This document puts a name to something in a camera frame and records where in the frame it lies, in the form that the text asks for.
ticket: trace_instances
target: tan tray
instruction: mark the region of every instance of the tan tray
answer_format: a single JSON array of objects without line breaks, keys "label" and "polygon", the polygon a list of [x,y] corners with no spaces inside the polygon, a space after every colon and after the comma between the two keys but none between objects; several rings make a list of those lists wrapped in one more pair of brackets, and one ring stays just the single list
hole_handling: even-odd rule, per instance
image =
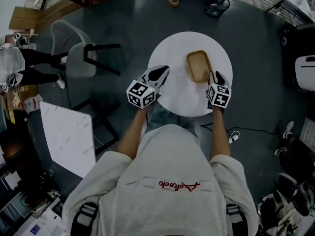
[{"label": "tan tray", "polygon": [[209,81],[209,73],[212,71],[207,54],[200,50],[187,54],[187,67],[192,80],[196,83]]}]

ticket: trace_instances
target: gray floor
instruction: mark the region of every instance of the gray floor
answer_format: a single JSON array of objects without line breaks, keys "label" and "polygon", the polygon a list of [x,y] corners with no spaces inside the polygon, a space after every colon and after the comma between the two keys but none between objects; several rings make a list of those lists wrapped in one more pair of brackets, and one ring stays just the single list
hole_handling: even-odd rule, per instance
[{"label": "gray floor", "polygon": [[[98,53],[100,61],[117,67],[122,73],[120,77],[98,69],[92,79],[68,79],[71,106],[89,97],[104,106],[120,101],[122,106],[109,119],[122,136],[136,111],[126,98],[131,80],[147,69],[152,51],[163,39],[177,32],[195,31],[220,43],[232,63],[233,94],[224,112],[226,127],[273,132],[278,121],[286,123],[293,119],[299,136],[307,101],[303,95],[283,86],[278,30],[284,23],[258,8],[233,0],[223,16],[215,20],[204,13],[204,4],[205,0],[181,0],[180,7],[173,9],[166,0],[110,0],[67,15],[64,19],[85,31],[95,44],[122,45],[120,50]],[[47,29],[38,38],[37,50],[49,53],[51,49],[52,38]],[[36,68],[46,73],[58,72],[44,64]],[[69,107],[66,91],[57,85],[40,85],[39,92],[45,101]],[[211,116],[195,119],[206,156],[209,156],[211,132],[199,124],[211,120]],[[53,175],[61,192],[68,195],[81,179],[52,162],[40,112],[29,118],[29,129],[44,168]],[[232,155],[244,165],[249,189],[258,202],[273,191],[273,176],[282,171],[273,155],[279,140],[261,132],[240,132],[239,140],[231,145]],[[110,139],[103,130],[95,134],[103,142]]]}]

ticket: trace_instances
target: shoe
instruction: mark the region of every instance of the shoe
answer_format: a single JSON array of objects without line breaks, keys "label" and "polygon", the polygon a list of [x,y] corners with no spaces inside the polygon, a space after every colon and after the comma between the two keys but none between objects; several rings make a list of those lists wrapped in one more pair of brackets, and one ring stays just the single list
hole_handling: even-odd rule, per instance
[{"label": "shoe", "polygon": [[283,139],[288,139],[288,135],[293,136],[293,126],[294,126],[294,121],[290,121],[285,128],[285,131],[282,135]]},{"label": "shoe", "polygon": [[61,64],[61,65],[67,63],[67,57],[68,57],[68,56],[65,56],[65,57],[62,57],[62,58],[61,58],[61,61],[60,61],[60,64]]},{"label": "shoe", "polygon": [[63,79],[61,78],[61,76],[59,74],[58,75],[58,80],[57,80],[57,84],[61,89],[65,88],[65,82],[63,81]]},{"label": "shoe", "polygon": [[287,152],[287,148],[282,147],[282,148],[276,149],[274,154],[278,157],[283,157],[286,152]]},{"label": "shoe", "polygon": [[179,0],[168,0],[168,3],[173,8],[177,8],[179,6]]}]

